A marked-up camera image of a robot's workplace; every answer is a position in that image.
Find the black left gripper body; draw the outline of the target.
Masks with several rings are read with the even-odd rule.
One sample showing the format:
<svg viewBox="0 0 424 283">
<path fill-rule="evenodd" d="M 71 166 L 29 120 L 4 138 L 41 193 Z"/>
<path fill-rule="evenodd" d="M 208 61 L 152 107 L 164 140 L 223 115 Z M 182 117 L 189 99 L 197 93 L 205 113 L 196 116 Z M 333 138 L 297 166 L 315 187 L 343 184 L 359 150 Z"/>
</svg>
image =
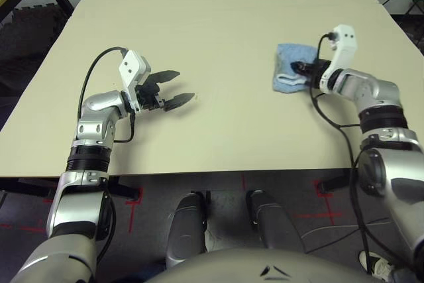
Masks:
<svg viewBox="0 0 424 283">
<path fill-rule="evenodd" d="M 155 82 L 144 82 L 135 86 L 135 93 L 141 109 L 155 110 L 163 109 L 165 100 L 159 96 L 160 88 Z"/>
</svg>

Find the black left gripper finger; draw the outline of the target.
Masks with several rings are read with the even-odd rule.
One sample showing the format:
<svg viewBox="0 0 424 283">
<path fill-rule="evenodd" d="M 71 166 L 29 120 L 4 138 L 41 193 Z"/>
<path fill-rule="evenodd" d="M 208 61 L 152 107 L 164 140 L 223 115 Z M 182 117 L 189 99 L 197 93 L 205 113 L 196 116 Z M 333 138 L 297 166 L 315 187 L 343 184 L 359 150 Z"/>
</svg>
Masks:
<svg viewBox="0 0 424 283">
<path fill-rule="evenodd" d="M 194 96 L 194 93 L 181 93 L 176 95 L 172 99 L 166 100 L 164 102 L 163 110 L 171 111 L 173 109 L 179 108 L 190 101 Z"/>
<path fill-rule="evenodd" d="M 145 80 L 145 84 L 162 84 L 173 80 L 179 75 L 180 73 L 175 70 L 164 70 L 161 72 L 151 73 Z"/>
</svg>

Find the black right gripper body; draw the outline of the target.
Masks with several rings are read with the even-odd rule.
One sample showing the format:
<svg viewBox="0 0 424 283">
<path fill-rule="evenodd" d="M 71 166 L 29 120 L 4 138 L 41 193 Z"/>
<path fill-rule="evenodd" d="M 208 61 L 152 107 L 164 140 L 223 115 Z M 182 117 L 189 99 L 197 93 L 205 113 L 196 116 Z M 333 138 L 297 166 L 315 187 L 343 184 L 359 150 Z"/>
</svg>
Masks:
<svg viewBox="0 0 424 283">
<path fill-rule="evenodd" d="M 331 61 L 325 59 L 318 59 L 311 63 L 301 63 L 303 75 L 309 78 L 311 87 L 319 87 L 320 79 L 330 64 Z"/>
</svg>

